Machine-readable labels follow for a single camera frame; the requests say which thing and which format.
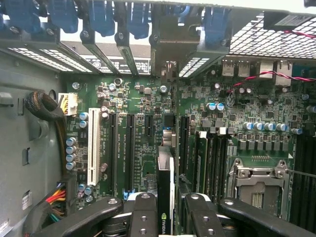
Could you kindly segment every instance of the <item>motherboard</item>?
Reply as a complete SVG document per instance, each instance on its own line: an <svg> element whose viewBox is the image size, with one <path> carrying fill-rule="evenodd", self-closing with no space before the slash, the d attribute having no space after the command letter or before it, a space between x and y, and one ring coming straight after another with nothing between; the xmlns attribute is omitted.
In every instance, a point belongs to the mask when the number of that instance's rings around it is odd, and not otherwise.
<svg viewBox="0 0 316 237"><path fill-rule="evenodd" d="M78 103L67 119L66 150L67 169L77 176L77 209L106 196L157 194L163 146L173 158L179 152L178 197L239 198L289 220L293 175L287 171L295 166L297 136L315 120L315 86L262 74L262 65L222 61L199 77L174 81L67 78ZM300 76L294 68L288 71Z"/></svg>

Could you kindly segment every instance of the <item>white pci slot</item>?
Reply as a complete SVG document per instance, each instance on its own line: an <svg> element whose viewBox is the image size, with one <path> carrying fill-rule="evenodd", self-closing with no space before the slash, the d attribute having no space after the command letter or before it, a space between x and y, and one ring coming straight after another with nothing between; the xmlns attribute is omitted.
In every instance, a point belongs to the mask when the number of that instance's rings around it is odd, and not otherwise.
<svg viewBox="0 0 316 237"><path fill-rule="evenodd" d="M100 109L89 108L88 118L88 185L99 182L100 166Z"/></svg>

